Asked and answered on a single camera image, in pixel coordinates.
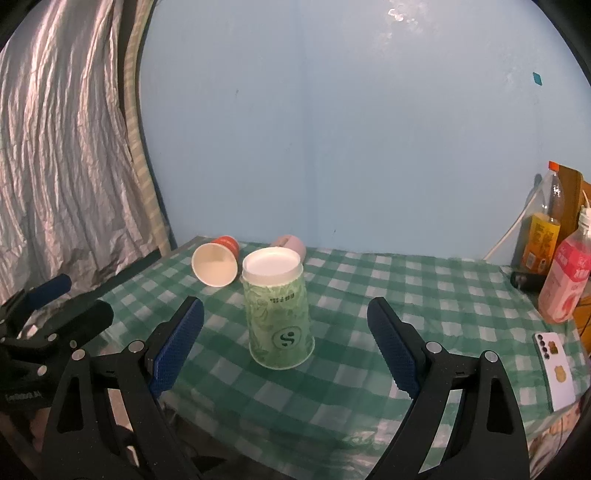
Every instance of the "green paper cup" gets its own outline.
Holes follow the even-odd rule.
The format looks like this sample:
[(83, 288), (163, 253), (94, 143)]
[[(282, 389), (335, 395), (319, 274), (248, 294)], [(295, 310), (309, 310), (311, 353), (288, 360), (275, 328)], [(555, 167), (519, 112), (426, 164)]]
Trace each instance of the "green paper cup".
[(241, 280), (254, 360), (273, 370), (305, 362), (314, 337), (300, 256), (283, 247), (257, 250), (244, 259)]

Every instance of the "metal screw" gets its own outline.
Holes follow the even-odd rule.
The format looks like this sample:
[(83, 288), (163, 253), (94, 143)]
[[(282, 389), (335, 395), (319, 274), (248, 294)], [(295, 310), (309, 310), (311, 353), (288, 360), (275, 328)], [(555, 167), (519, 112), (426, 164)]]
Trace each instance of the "metal screw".
[(85, 355), (86, 352), (82, 348), (80, 348), (72, 354), (72, 360), (82, 360)]
[(486, 358), (490, 363), (493, 364), (499, 359), (499, 356), (495, 352), (491, 352), (490, 350), (488, 350), (487, 352), (485, 352), (484, 358)]
[(144, 343), (142, 342), (142, 340), (135, 340), (131, 342), (128, 346), (129, 351), (132, 353), (141, 352), (143, 348)]
[(427, 350), (431, 353), (439, 353), (441, 352), (441, 345), (437, 342), (427, 342)]

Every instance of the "tablecloth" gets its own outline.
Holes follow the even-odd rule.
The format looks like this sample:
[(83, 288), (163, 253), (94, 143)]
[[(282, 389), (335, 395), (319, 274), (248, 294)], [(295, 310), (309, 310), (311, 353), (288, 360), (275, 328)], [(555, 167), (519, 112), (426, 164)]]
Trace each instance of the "tablecloth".
[[(242, 243), (241, 258), (260, 247)], [(316, 337), (311, 358), (287, 371), (266, 369), (249, 354), (241, 282), (224, 288), (199, 282), (193, 251), (177, 252), (105, 295), (115, 319), (103, 335), (123, 348), (146, 339), (186, 296), (200, 298), (204, 328), (163, 400), (218, 440), (298, 480), (366, 477), (410, 406), (367, 327), (367, 305), (376, 296), (423, 339), (452, 353), (497, 352), (529, 439), (560, 415), (551, 412), (534, 332), (560, 335), (577, 397), (589, 386), (574, 322), (543, 322), (503, 269), (483, 261), (331, 249), (310, 248), (304, 262)], [(450, 394), (423, 468), (440, 461), (459, 399), (459, 391)]]

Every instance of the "circular logo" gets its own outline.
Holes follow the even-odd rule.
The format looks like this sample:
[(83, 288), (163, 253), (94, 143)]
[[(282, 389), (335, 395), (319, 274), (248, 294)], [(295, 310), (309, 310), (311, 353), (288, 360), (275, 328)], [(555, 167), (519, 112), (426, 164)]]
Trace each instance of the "circular logo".
[(300, 343), (300, 339), (300, 327), (287, 327), (273, 334), (273, 345), (275, 345), (280, 350), (289, 350)]

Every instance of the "wall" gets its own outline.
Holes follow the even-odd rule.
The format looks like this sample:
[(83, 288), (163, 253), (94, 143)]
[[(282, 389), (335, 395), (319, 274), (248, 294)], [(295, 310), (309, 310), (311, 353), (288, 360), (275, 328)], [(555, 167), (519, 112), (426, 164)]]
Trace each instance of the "wall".
[(548, 160), (591, 176), (591, 89), (530, 0), (163, 0), (140, 81), (179, 244), (481, 257)]

